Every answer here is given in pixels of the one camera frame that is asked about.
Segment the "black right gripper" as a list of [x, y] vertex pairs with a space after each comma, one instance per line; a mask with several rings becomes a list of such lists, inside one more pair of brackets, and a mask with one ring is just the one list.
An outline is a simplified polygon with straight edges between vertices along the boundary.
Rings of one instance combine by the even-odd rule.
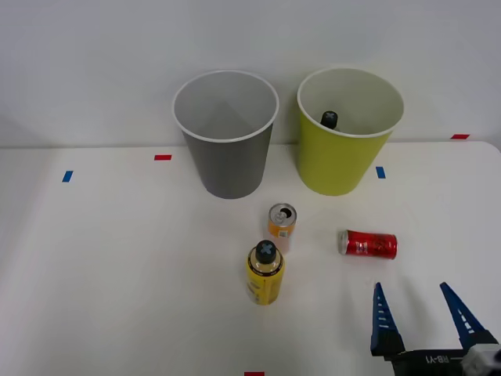
[[[463, 349], [474, 345], [498, 345], [461, 298], [446, 283], [440, 284]], [[391, 314], [381, 283], [373, 290], [373, 325], [370, 339], [372, 356], [387, 356], [395, 376], [463, 375], [463, 349], [421, 349], [405, 352], [404, 342]]]

